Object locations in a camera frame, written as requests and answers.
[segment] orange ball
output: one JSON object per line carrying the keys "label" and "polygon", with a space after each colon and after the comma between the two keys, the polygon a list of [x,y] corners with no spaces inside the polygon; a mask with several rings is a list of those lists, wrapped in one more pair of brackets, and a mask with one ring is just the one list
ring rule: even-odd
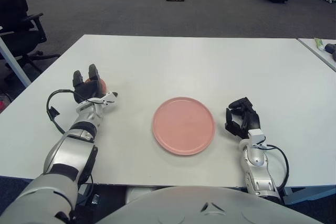
{"label": "orange ball", "polygon": [[100,83],[101,83],[101,86],[102,86],[102,93],[103,94],[106,94],[106,83],[104,82],[103,79],[100,79]]}

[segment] tabletop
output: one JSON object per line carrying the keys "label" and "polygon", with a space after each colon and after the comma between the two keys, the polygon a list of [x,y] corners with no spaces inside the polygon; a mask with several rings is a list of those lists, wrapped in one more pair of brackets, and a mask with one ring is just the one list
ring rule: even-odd
{"label": "tabletop", "polygon": [[[287,186],[335,184],[336,74],[295,39],[177,38],[84,35],[0,115],[0,175],[35,178],[61,134],[49,121],[46,101],[72,88],[72,74],[88,76],[96,64],[108,90],[118,92],[96,137],[95,183],[243,187],[239,138],[224,130],[225,108],[248,97],[267,143],[287,155]],[[191,97],[212,113],[212,143],[193,156],[176,156],[155,140],[155,110],[173,97]],[[55,96],[56,121],[76,119],[71,94]],[[285,164],[268,151],[277,185]]]}
{"label": "tabletop", "polygon": [[[316,47],[316,42],[314,39],[299,39],[299,41],[336,72],[336,61],[332,59],[330,53],[326,51],[320,51]],[[323,39],[322,41],[324,46],[326,46],[326,44],[336,44],[335,39]]]}

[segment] table leg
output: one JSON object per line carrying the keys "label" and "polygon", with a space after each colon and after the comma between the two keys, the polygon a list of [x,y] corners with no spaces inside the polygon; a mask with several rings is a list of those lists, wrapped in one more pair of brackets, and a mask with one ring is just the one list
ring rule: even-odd
{"label": "table leg", "polygon": [[306,187],[293,193],[291,188],[285,188],[283,201],[285,205],[296,204],[305,200],[316,200],[336,194],[336,186]]}

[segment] chair armrest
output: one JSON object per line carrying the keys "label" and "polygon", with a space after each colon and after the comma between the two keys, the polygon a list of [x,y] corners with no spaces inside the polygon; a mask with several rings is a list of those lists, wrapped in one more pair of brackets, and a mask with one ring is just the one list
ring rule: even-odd
{"label": "chair armrest", "polygon": [[40,22],[40,16],[42,16],[42,15],[43,15],[43,13],[29,15],[29,16],[23,18],[21,20],[21,22],[29,22],[31,20],[34,21],[38,31],[40,32],[40,36],[41,36],[40,37],[40,42],[45,42],[45,41],[47,41],[47,37],[46,37],[46,34],[45,34],[45,32],[43,30],[43,27],[41,25],[41,22]]}
{"label": "chair armrest", "polygon": [[20,21],[21,21],[21,22],[27,22],[27,21],[31,21],[31,20],[34,20],[34,21],[35,21],[36,19],[38,19],[38,18],[39,18],[40,16],[42,16],[42,15],[43,15],[43,13],[29,15],[29,16],[27,16],[27,17],[21,19]]}

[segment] gray carpet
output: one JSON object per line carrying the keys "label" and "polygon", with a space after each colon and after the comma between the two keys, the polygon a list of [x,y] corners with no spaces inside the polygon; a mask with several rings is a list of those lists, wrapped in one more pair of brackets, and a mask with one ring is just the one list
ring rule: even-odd
{"label": "gray carpet", "polygon": [[321,0],[27,0],[41,21],[48,53],[63,53],[83,34],[336,38],[336,4]]}

